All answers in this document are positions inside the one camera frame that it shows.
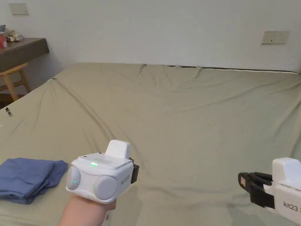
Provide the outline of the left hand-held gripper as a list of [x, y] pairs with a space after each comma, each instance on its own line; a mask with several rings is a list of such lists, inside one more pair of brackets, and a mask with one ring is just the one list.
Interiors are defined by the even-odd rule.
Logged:
[[138, 178], [139, 166], [130, 158], [130, 143], [111, 140], [105, 153], [79, 156], [67, 172], [66, 190], [109, 204]]

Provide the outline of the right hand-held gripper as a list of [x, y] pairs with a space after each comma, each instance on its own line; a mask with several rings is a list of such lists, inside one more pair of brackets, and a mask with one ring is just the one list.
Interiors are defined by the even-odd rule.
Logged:
[[291, 222], [301, 222], [301, 163], [297, 159], [272, 161], [272, 175], [240, 172], [238, 183], [250, 191], [250, 200]]

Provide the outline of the person's left hand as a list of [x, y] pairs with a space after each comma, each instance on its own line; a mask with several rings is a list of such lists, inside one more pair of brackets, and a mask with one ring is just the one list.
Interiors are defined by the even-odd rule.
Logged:
[[97, 218], [104, 217], [106, 212], [116, 208], [117, 200], [115, 199], [109, 204], [102, 204], [80, 196], [72, 195], [66, 207], [68, 213], [87, 215], [88, 217]]

